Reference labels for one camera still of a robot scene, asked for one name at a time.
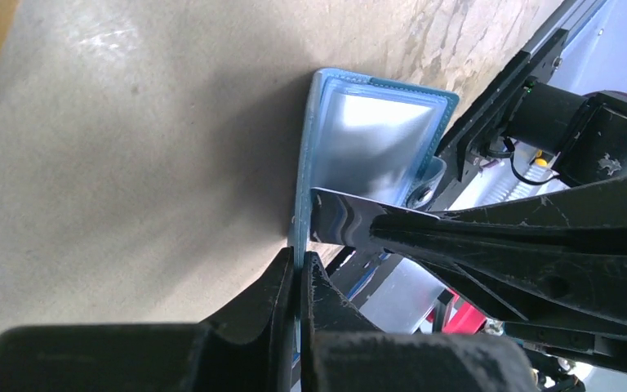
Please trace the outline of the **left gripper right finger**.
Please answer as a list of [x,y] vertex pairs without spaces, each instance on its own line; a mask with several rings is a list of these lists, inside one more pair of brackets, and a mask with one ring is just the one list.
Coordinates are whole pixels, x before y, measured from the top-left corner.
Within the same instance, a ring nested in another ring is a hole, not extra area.
[[382,332],[329,279],[315,252],[301,275],[303,391],[533,391],[518,345],[490,335]]

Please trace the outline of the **blue card holder wallet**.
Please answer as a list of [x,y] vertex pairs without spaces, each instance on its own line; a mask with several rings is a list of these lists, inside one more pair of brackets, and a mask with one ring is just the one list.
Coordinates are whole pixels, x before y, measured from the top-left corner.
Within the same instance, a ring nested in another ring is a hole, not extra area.
[[[288,243],[301,267],[313,239],[311,191],[321,188],[425,211],[446,166],[435,157],[456,93],[343,69],[318,70],[305,108]],[[345,244],[336,283],[384,332],[416,332],[442,285],[408,259]]]

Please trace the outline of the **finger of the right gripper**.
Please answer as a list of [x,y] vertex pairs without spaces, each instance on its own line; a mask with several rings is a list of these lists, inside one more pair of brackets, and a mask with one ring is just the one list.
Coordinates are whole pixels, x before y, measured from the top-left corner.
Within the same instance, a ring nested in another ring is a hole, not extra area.
[[512,202],[442,212],[380,216],[371,236],[421,243],[432,238],[529,244],[627,244],[627,176]]

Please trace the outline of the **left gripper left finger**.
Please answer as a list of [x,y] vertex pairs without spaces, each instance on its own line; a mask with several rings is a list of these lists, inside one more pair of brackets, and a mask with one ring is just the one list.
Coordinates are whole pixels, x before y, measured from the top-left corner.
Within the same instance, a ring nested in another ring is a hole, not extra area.
[[15,327],[0,335],[0,391],[287,391],[294,252],[199,323]]

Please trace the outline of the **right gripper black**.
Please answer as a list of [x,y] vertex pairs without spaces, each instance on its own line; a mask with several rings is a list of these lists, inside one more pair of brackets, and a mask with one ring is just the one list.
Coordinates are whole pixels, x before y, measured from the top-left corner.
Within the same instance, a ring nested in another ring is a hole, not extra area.
[[486,321],[487,333],[523,349],[540,391],[585,391],[583,365],[627,374],[627,229],[374,229],[371,237],[414,261],[467,272],[517,320],[541,325]]

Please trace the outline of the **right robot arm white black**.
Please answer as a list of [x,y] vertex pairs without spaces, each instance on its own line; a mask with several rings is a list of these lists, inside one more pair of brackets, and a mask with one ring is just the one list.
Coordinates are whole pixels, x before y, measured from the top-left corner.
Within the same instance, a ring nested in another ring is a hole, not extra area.
[[546,354],[627,373],[627,95],[526,92],[506,140],[554,154],[566,189],[374,219],[371,238],[418,261]]

